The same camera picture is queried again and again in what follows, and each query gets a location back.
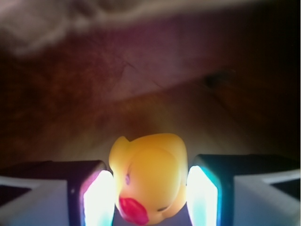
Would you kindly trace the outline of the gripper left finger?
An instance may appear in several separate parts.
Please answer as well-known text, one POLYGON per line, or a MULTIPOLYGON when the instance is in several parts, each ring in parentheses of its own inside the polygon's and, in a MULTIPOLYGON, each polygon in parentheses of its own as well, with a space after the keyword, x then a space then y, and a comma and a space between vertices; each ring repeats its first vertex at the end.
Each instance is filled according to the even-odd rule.
POLYGON ((0 171, 3 226, 110 226, 114 181, 105 163, 34 161, 0 171))

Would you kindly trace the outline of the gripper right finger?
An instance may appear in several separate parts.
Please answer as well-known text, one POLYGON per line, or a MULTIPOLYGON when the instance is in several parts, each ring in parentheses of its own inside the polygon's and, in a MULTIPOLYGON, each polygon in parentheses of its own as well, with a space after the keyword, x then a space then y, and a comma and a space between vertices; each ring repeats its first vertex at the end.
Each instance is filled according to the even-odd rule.
POLYGON ((194 226, 298 226, 300 163, 278 155, 199 154, 187 178, 194 226))

